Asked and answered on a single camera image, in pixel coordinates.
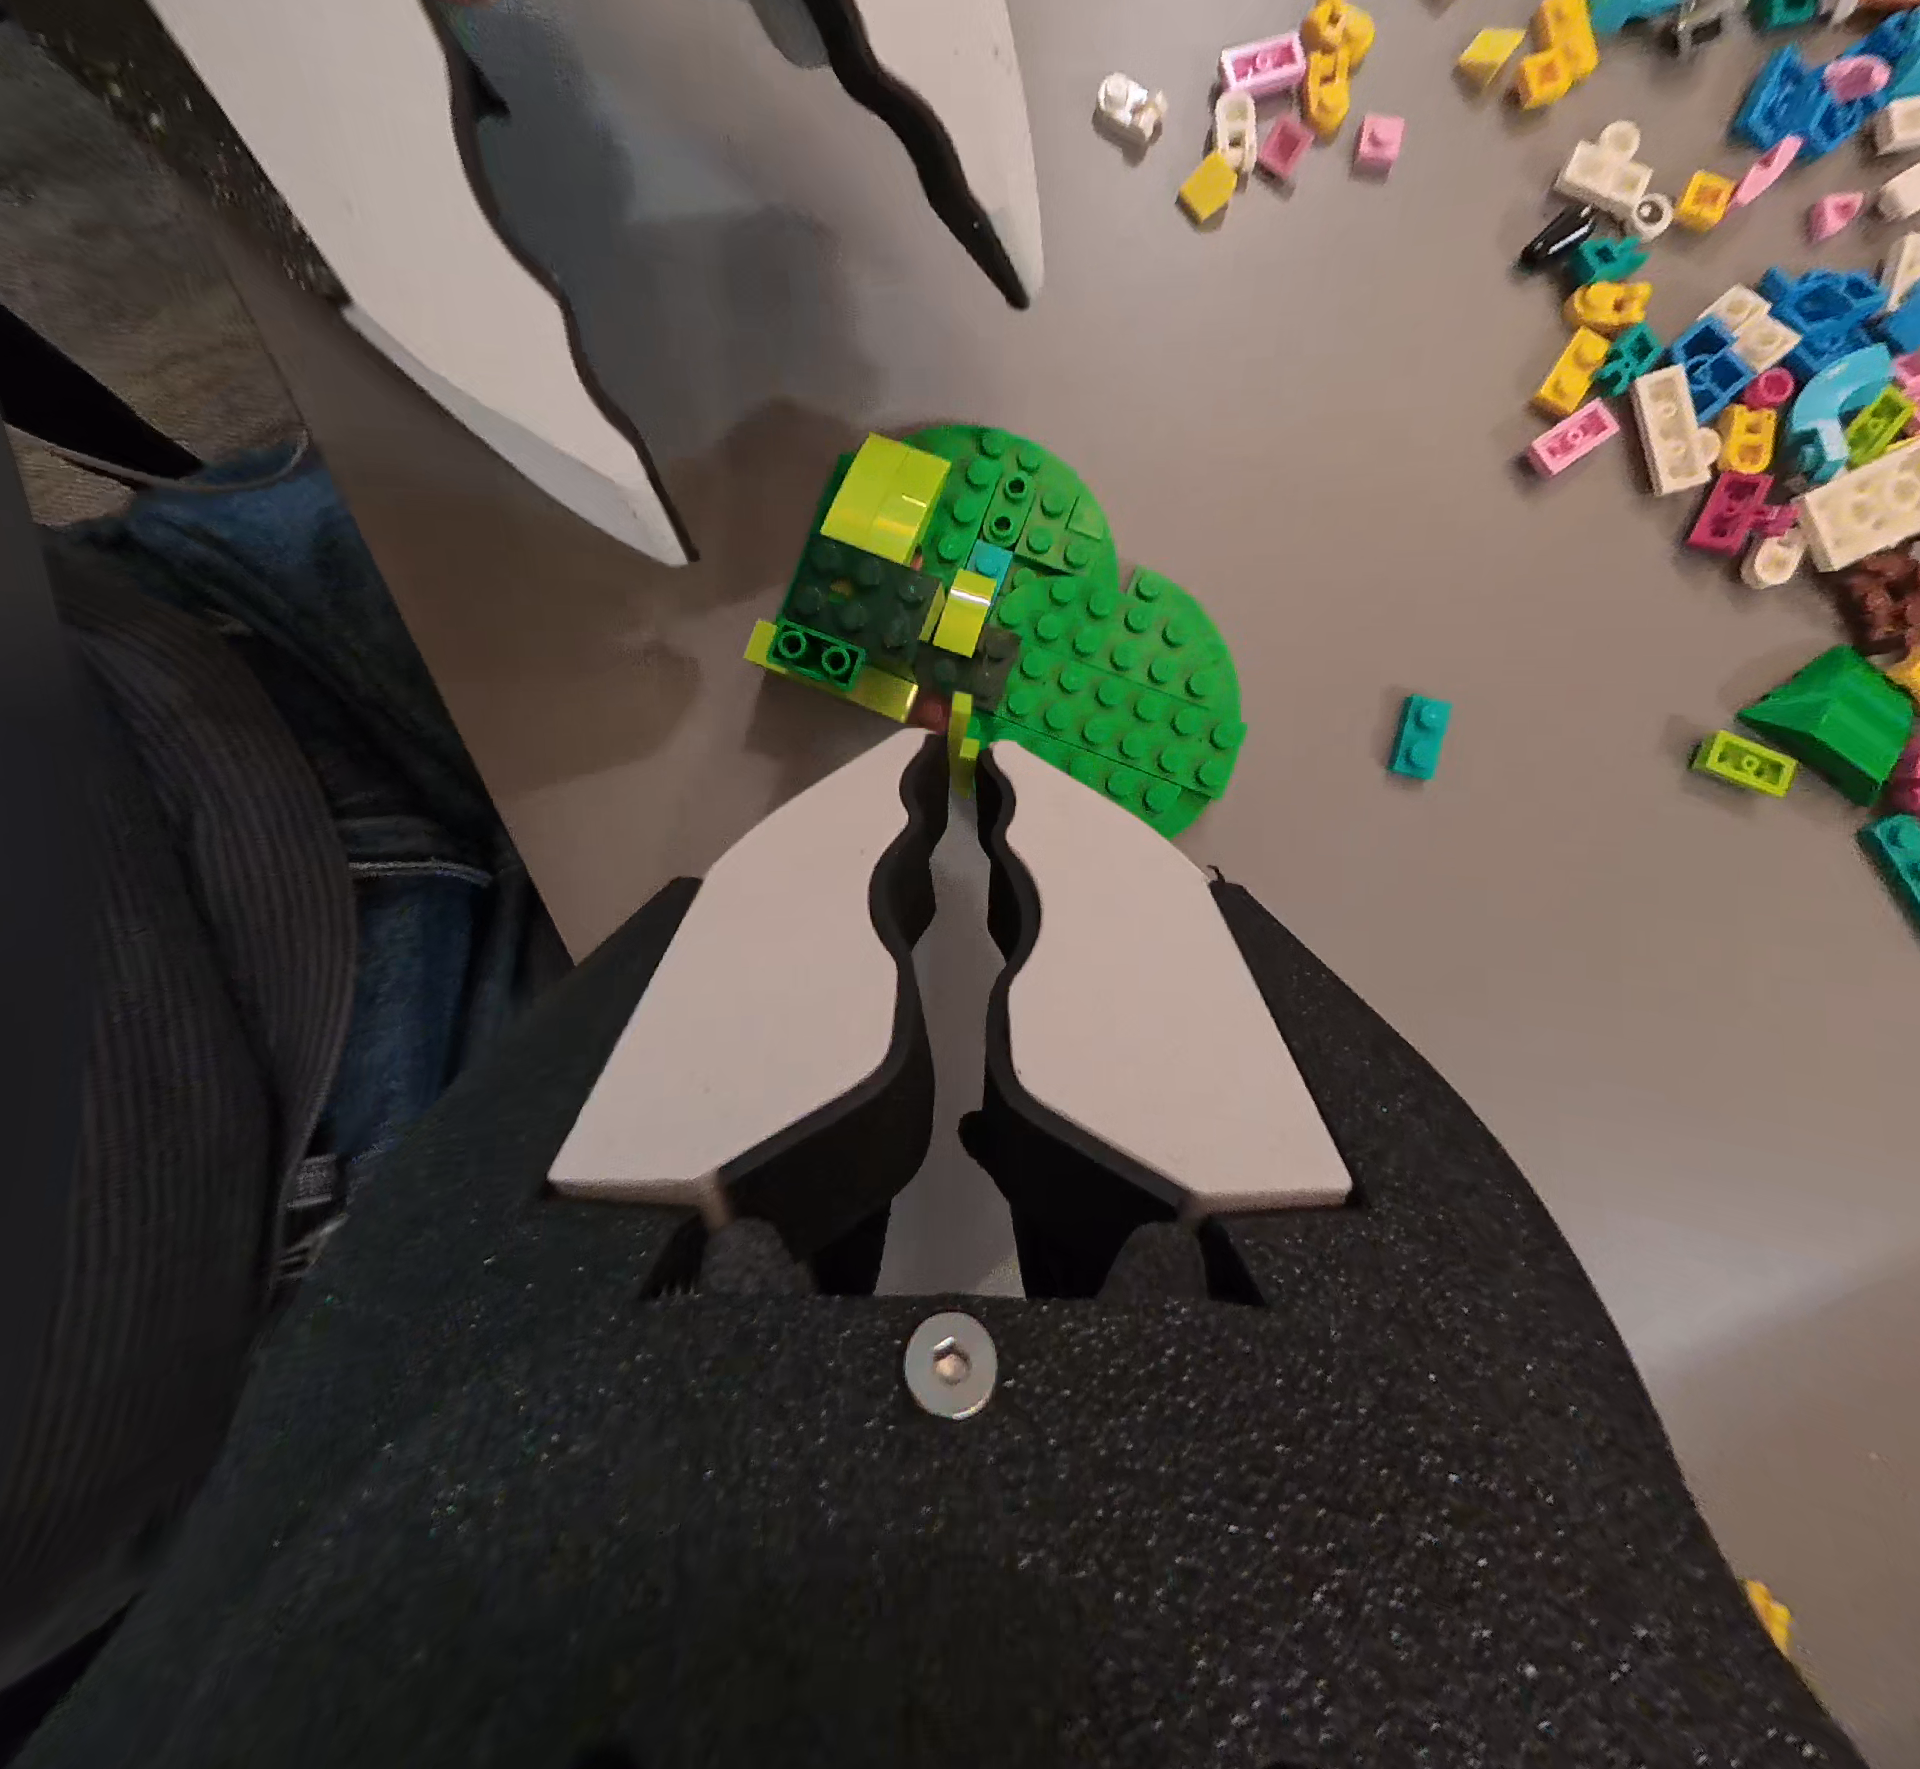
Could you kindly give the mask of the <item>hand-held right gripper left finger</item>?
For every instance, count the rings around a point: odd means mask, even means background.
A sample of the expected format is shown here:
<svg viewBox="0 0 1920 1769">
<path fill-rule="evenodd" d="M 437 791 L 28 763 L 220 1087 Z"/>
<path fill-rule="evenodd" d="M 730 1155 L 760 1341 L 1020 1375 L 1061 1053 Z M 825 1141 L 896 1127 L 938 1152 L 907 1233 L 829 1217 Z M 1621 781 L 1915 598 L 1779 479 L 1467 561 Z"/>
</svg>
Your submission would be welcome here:
<svg viewBox="0 0 1920 1769">
<path fill-rule="evenodd" d="M 914 946 L 944 828 L 944 743 L 902 732 L 741 836 L 691 891 L 547 1186 L 771 1223 L 823 1291 L 872 1291 L 931 1141 Z"/>
</svg>

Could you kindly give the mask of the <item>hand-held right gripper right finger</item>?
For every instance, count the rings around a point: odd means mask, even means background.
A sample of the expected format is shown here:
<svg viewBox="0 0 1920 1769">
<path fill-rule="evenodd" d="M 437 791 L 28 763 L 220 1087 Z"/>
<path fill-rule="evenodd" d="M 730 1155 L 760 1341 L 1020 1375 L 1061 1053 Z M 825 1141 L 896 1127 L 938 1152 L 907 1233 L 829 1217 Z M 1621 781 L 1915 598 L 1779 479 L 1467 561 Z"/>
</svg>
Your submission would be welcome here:
<svg viewBox="0 0 1920 1769">
<path fill-rule="evenodd" d="M 1017 743 L 978 770 L 987 998 L 967 1155 L 1030 1303 L 1099 1296 L 1138 1228 L 1347 1209 L 1353 1178 L 1222 887 Z"/>
</svg>

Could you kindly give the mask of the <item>green lego build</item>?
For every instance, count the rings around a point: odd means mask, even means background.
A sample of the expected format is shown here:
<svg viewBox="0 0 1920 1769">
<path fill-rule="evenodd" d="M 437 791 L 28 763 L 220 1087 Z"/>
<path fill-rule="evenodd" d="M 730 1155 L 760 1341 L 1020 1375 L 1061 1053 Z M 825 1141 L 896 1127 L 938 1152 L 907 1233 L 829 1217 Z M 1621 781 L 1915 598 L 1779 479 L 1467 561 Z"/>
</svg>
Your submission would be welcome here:
<svg viewBox="0 0 1920 1769">
<path fill-rule="evenodd" d="M 967 422 L 872 432 L 837 461 L 813 533 L 944 590 L 905 670 L 778 607 L 747 639 L 760 672 L 944 740 L 965 690 L 979 757 L 1026 749 L 1168 840 L 1226 794 L 1245 739 L 1226 637 L 1178 581 L 1121 567 L 1097 497 L 1048 447 Z"/>
</svg>

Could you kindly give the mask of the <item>lime lego plate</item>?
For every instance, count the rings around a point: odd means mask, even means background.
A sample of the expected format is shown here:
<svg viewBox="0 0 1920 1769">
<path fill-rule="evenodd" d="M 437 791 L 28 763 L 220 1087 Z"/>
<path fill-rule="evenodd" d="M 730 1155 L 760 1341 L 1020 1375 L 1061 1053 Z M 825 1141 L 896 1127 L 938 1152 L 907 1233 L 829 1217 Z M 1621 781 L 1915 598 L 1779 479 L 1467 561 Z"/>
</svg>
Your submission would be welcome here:
<svg viewBox="0 0 1920 1769">
<path fill-rule="evenodd" d="M 1717 732 L 1692 749 L 1692 773 L 1765 800 L 1783 800 L 1797 783 L 1798 763 L 1732 732 Z"/>
</svg>

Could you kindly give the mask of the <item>green lego slope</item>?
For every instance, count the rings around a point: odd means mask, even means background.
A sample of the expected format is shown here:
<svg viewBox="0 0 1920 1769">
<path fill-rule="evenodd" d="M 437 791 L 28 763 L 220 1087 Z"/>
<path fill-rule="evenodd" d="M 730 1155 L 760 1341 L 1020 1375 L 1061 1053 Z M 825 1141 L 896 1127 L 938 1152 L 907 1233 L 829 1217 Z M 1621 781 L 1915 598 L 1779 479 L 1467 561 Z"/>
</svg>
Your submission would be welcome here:
<svg viewBox="0 0 1920 1769">
<path fill-rule="evenodd" d="M 1915 704 L 1861 652 L 1831 648 L 1738 710 L 1738 723 L 1872 806 L 1908 752 Z"/>
</svg>

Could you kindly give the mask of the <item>long teal lego plate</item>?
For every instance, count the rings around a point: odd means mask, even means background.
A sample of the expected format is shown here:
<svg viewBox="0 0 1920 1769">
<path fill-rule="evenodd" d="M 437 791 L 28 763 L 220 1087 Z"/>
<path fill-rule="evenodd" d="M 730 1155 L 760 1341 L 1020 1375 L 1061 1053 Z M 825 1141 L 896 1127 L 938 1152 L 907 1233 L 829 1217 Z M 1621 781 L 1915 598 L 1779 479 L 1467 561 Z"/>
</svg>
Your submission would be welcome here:
<svg viewBox="0 0 1920 1769">
<path fill-rule="evenodd" d="M 1865 821 L 1856 833 L 1856 843 L 1876 881 L 1918 931 L 1920 916 L 1920 878 L 1918 878 L 1918 816 L 1915 814 L 1884 814 Z"/>
</svg>

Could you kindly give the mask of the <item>pile of colourful lego pieces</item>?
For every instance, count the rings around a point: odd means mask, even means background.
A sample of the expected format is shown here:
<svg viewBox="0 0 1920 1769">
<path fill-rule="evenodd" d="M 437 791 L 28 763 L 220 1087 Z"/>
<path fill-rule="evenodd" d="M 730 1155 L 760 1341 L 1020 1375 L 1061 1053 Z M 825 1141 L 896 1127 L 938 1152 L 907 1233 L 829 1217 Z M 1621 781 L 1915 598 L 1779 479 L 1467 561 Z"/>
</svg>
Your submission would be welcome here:
<svg viewBox="0 0 1920 1769">
<path fill-rule="evenodd" d="M 1732 163 L 1663 191 L 1644 130 L 1603 125 L 1516 257 L 1559 283 L 1570 335 L 1531 397 L 1525 469 L 1554 480 L 1634 432 L 1644 485 L 1698 499 L 1688 548 L 1751 590 L 1824 581 L 1851 649 L 1915 695 L 1915 0 L 1543 0 L 1490 59 L 1534 118 L 1618 39 L 1680 66 L 1738 28 L 1771 45 L 1722 133 Z M 1790 232 L 1834 250 L 1899 225 L 1866 265 L 1771 265 L 1656 329 L 1656 244 L 1706 241 L 1851 149 L 1889 176 L 1814 193 Z"/>
</svg>

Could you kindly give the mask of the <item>person's jeans leg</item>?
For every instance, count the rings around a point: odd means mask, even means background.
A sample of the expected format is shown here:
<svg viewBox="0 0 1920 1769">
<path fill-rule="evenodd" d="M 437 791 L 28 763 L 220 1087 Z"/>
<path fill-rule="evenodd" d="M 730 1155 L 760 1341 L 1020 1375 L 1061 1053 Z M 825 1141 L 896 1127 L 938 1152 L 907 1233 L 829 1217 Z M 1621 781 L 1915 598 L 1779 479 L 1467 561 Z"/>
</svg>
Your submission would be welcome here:
<svg viewBox="0 0 1920 1769">
<path fill-rule="evenodd" d="M 569 969 L 339 485 L 296 444 L 146 485 L 70 540 L 234 648 L 314 770 L 355 903 L 310 1152 L 352 1176 Z"/>
</svg>

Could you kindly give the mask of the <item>person's dark striped sweater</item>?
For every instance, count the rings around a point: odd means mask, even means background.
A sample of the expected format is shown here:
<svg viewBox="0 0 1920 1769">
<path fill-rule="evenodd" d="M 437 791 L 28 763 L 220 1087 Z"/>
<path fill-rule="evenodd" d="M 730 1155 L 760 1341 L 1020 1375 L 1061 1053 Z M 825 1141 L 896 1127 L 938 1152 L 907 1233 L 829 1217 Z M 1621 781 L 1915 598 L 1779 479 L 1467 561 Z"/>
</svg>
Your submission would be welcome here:
<svg viewBox="0 0 1920 1769">
<path fill-rule="evenodd" d="M 99 757 L 76 1195 L 5 1480 L 5 1684 L 109 1622 L 220 1457 L 348 1029 L 320 781 L 224 637 L 42 546 Z"/>
</svg>

